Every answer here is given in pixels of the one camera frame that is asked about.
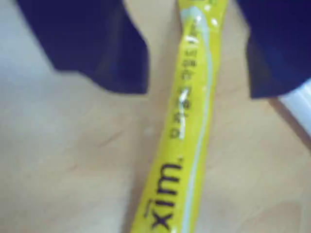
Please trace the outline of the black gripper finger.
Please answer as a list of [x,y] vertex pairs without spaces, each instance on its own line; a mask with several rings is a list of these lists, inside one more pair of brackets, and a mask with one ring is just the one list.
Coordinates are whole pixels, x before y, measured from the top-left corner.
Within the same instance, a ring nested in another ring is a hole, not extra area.
[[246,45],[250,96],[287,94],[311,78],[311,2],[239,0],[249,26]]
[[145,94],[148,47],[121,0],[19,0],[53,67],[77,71],[100,87]]

